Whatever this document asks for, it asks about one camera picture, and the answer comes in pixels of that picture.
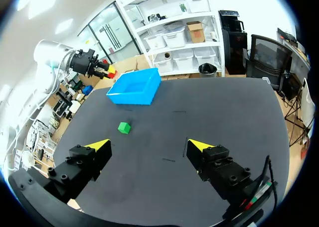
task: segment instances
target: blue plastic bin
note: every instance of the blue plastic bin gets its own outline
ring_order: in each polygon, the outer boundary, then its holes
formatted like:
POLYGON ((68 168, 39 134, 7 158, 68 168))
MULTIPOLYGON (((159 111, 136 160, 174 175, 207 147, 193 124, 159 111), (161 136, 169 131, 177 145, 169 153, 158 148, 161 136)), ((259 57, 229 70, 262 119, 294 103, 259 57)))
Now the blue plastic bin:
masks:
POLYGON ((93 90, 93 87, 91 85, 89 85, 83 89, 82 93, 85 95, 89 95, 92 90, 93 90))
POLYGON ((106 96, 115 104, 150 105, 160 85, 157 68, 123 74, 106 96))

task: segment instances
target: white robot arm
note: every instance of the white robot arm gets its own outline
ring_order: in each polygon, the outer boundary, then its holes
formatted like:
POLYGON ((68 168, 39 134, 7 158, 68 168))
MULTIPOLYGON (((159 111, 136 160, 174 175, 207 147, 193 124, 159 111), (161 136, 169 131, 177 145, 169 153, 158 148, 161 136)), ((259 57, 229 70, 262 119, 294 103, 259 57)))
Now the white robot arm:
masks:
POLYGON ((35 89, 25 102, 22 111, 18 114, 17 124, 9 126, 8 147, 5 152, 4 161, 1 163, 3 170, 13 170, 13 157, 16 149, 22 150, 25 146, 25 138, 45 102, 55 93, 59 87, 59 76, 61 73, 73 69, 79 74, 94 75, 101 79, 110 78, 108 73, 98 72, 96 68, 109 70, 110 65, 98 61, 98 55, 89 49, 88 52, 75 50, 72 47, 42 40, 34 51, 34 60, 37 62, 35 77, 35 89))

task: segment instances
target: green cube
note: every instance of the green cube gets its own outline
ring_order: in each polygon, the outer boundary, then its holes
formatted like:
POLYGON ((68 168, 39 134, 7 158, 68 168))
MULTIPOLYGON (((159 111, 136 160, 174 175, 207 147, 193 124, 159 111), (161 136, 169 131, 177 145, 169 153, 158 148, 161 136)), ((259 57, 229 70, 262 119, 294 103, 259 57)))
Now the green cube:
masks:
POLYGON ((118 130, 123 134, 129 134, 131 126, 127 122, 121 122, 118 130))

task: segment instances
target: black trash can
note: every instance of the black trash can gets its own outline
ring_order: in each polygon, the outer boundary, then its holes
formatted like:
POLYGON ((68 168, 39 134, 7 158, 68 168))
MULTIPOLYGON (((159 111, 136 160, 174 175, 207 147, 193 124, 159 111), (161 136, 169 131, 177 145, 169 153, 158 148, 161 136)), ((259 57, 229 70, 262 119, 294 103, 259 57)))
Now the black trash can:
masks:
POLYGON ((198 68, 201 78, 214 78, 217 74, 217 68, 212 64, 202 64, 198 68))

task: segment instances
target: black table surface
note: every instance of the black table surface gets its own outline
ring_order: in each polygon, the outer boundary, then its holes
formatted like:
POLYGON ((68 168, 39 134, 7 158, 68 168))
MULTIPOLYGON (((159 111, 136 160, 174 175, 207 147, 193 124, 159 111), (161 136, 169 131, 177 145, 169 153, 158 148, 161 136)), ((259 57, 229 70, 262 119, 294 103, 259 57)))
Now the black table surface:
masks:
MULTIPOLYGON (((187 138, 222 144, 249 167, 252 179, 272 160, 282 200, 289 171, 284 117, 267 82, 250 78, 163 81, 150 106, 116 105, 108 89, 95 90, 81 106, 54 153, 56 165, 76 144, 109 138, 113 156, 96 182, 76 199, 83 211, 108 221, 207 227, 222 220, 229 206, 202 182, 187 157, 187 138), (129 122, 126 135, 117 128, 129 122)), ((273 195, 263 205, 271 212, 273 195)))

